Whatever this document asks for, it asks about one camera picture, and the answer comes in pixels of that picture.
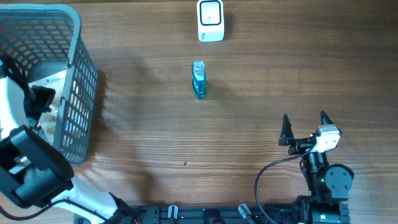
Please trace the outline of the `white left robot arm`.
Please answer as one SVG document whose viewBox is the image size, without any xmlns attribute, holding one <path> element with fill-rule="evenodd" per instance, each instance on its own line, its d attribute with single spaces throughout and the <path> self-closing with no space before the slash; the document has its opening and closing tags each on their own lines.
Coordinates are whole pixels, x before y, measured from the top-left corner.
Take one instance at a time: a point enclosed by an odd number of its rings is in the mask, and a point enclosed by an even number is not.
<svg viewBox="0 0 398 224">
<path fill-rule="evenodd" d="M 73 212 L 82 223 L 140 223 L 138 214 L 121 198 L 101 192 L 74 176 L 70 163 L 30 127 L 51 112 L 55 90 L 29 86 L 23 69 L 1 57 L 1 193 L 21 208 L 38 207 L 35 218 L 52 207 Z"/>
</svg>

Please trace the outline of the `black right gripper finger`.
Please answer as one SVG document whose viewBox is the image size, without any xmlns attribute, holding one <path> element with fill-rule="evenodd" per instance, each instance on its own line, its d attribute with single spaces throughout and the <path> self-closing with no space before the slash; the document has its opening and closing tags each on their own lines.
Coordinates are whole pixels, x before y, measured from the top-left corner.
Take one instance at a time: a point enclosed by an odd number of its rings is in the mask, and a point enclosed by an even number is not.
<svg viewBox="0 0 398 224">
<path fill-rule="evenodd" d="M 282 117 L 282 129 L 279 137 L 280 146 L 290 146 L 295 142 L 292 125 L 287 114 Z"/>
<path fill-rule="evenodd" d="M 322 125 L 334 124 L 334 122 L 328 117 L 324 110 L 320 112 L 320 118 Z"/>
</svg>

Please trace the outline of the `white resealable pouch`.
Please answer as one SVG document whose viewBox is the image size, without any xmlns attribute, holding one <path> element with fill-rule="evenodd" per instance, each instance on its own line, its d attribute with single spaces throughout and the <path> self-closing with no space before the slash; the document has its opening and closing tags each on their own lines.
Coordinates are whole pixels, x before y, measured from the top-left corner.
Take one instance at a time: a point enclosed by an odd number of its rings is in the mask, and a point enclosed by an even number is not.
<svg viewBox="0 0 398 224">
<path fill-rule="evenodd" d="M 63 95 L 63 87 L 65 84 L 65 78 L 67 71 L 63 70 L 53 75 L 43 78 L 41 80 L 34 81 L 29 84 L 32 86 L 42 86 L 55 90 L 55 96 L 50 104 L 51 112 L 43 113 L 39 119 L 39 123 L 43 129 L 47 141 L 52 144 L 55 136 L 55 128 L 57 122 L 58 109 L 60 107 L 60 98 Z"/>
</svg>

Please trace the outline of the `blue mouthwash bottle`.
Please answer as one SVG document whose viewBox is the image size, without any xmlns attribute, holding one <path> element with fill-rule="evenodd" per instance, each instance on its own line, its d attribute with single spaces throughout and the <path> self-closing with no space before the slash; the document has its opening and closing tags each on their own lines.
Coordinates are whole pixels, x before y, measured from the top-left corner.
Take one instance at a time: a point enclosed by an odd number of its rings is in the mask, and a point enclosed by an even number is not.
<svg viewBox="0 0 398 224">
<path fill-rule="evenodd" d="M 206 91 L 206 71 L 205 63 L 196 60 L 192 65 L 192 87 L 197 98 L 204 98 Z"/>
</svg>

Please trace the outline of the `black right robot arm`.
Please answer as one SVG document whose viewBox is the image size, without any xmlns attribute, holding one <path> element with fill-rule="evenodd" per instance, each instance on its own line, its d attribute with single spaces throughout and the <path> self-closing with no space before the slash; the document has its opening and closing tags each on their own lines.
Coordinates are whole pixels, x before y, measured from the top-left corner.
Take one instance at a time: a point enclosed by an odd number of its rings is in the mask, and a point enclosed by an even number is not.
<svg viewBox="0 0 398 224">
<path fill-rule="evenodd" d="M 282 118 L 279 145 L 288 146 L 288 155 L 300 158 L 300 169 L 308 187 L 307 196 L 298 196 L 292 203 L 295 223 L 348 222 L 349 191 L 354 172 L 343 164 L 329 164 L 327 152 L 337 148 L 343 132 L 327 114 L 320 113 L 321 125 L 308 138 L 295 138 L 288 116 Z"/>
</svg>

